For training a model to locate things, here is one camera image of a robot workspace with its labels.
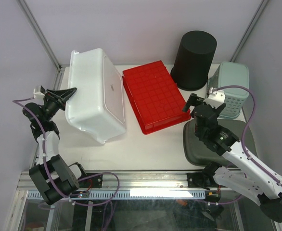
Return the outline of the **large black plastic bucket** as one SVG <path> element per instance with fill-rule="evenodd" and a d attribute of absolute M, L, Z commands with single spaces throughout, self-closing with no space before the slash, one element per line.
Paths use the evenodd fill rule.
<path fill-rule="evenodd" d="M 182 36 L 170 72 L 178 88 L 195 91 L 205 86 L 216 48 L 216 39 L 205 31 L 189 31 Z"/>

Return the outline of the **red plastic tray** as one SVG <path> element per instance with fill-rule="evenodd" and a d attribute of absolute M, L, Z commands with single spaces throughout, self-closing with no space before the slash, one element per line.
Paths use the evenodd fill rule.
<path fill-rule="evenodd" d="M 147 135 L 191 119 L 186 101 L 159 60 L 123 71 L 123 86 L 138 124 Z"/>

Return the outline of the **white plastic bin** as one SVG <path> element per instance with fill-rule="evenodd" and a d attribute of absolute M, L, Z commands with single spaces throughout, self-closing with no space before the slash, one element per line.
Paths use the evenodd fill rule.
<path fill-rule="evenodd" d="M 66 102 L 69 125 L 100 144 L 126 132 L 123 80 L 103 49 L 71 52 L 67 86 L 77 89 Z"/>

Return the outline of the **teal perforated plastic basket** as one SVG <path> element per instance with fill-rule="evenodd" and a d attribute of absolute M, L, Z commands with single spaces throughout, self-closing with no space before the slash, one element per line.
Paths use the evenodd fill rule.
<path fill-rule="evenodd" d="M 209 78 L 207 88 L 220 88 L 230 85 L 249 88 L 249 70 L 246 65 L 222 62 L 214 75 Z M 235 119 L 239 116 L 249 93 L 240 88 L 228 88 L 224 92 L 226 107 L 220 114 L 220 117 Z"/>

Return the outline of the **grey plastic tray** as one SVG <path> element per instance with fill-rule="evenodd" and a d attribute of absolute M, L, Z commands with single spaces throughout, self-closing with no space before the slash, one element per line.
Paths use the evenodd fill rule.
<path fill-rule="evenodd" d="M 218 124 L 231 130 L 238 138 L 241 138 L 246 125 L 240 120 L 219 119 Z M 183 147 L 186 159 L 195 166 L 205 167 L 210 162 L 219 163 L 225 167 L 236 167 L 228 160 L 209 150 L 194 134 L 195 122 L 187 122 L 183 129 Z"/>

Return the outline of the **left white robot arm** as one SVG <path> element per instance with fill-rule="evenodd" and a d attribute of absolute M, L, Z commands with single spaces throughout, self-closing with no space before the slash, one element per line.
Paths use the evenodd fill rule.
<path fill-rule="evenodd" d="M 46 90 L 37 86 L 34 98 L 41 97 L 43 104 L 27 99 L 27 103 L 22 106 L 23 115 L 29 119 L 32 134 L 39 146 L 37 162 L 29 170 L 29 175 L 48 205 L 69 197 L 88 181 L 81 164 L 75 162 L 69 166 L 60 156 L 60 133 L 52 120 L 59 110 L 66 109 L 67 101 L 76 91 L 76 88 Z"/>

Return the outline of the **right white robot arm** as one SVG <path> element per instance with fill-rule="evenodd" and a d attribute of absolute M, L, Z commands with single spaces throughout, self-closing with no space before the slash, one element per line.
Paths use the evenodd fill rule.
<path fill-rule="evenodd" d="M 218 123 L 218 117 L 226 106 L 224 100 L 224 91 L 209 94 L 207 98 L 192 93 L 183 111 L 193 107 L 194 135 L 210 151 L 234 164 L 246 176 L 235 176 L 223 165 L 211 161 L 203 169 L 203 183 L 233 189 L 257 204 L 268 218 L 281 223 L 282 176 L 251 153 L 243 139 Z"/>

